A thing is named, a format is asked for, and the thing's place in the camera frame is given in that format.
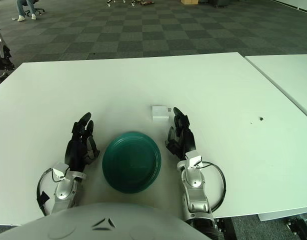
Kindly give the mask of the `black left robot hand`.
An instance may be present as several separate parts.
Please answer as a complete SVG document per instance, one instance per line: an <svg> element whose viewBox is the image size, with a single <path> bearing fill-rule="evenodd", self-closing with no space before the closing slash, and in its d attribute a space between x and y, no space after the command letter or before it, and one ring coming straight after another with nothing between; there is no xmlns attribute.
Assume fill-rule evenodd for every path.
<svg viewBox="0 0 307 240"><path fill-rule="evenodd" d="M64 163L71 171L82 173L85 166L90 165L100 154L93 138L94 122L91 116L92 114L87 112L73 124L72 137L64 157Z"/></svg>

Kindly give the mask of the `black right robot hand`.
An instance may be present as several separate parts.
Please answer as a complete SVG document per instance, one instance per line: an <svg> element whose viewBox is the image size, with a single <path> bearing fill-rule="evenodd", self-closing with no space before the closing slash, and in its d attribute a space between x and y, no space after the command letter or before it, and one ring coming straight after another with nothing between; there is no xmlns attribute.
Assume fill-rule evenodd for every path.
<svg viewBox="0 0 307 240"><path fill-rule="evenodd" d="M188 116L177 107L173 108L173 112L174 127L169 128L165 146L171 154L176 155L180 161L184 161L186 153L196 150L195 138L190 130Z"/></svg>

